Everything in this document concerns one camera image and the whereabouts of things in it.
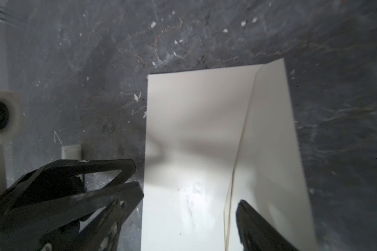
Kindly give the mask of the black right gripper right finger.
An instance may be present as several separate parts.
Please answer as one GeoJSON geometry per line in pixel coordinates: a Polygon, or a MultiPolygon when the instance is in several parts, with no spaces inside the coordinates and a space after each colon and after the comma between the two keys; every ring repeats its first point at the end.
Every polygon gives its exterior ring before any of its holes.
{"type": "Polygon", "coordinates": [[[245,200],[238,203],[236,223],[244,251],[297,250],[245,200]]]}

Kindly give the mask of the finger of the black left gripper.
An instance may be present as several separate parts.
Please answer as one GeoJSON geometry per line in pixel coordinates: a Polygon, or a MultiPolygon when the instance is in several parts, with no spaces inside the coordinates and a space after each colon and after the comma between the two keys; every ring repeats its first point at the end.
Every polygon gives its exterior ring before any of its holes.
{"type": "Polygon", "coordinates": [[[120,173],[104,187],[128,184],[136,166],[131,159],[58,160],[42,166],[23,175],[0,196],[0,220],[17,208],[90,192],[84,190],[79,176],[111,170],[120,173]]]}
{"type": "Polygon", "coordinates": [[[125,202],[123,225],[143,197],[139,183],[132,182],[17,208],[0,220],[0,251],[40,251],[46,248],[67,251],[78,234],[62,245],[49,240],[47,234],[85,215],[102,211],[114,200],[125,202]]]}

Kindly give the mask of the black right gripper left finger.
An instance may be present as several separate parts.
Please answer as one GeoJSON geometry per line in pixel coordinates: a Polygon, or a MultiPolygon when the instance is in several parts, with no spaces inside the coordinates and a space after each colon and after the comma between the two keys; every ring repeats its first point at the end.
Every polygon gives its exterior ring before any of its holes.
{"type": "Polygon", "coordinates": [[[112,201],[66,248],[67,251],[116,251],[125,202],[112,201]]]}

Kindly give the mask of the white paper envelope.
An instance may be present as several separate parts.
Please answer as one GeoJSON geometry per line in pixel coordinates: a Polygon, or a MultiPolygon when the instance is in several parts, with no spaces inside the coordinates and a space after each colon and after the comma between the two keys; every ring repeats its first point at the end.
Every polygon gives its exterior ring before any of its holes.
{"type": "Polygon", "coordinates": [[[243,200],[317,250],[285,61],[149,75],[141,249],[241,251],[243,200]]]}

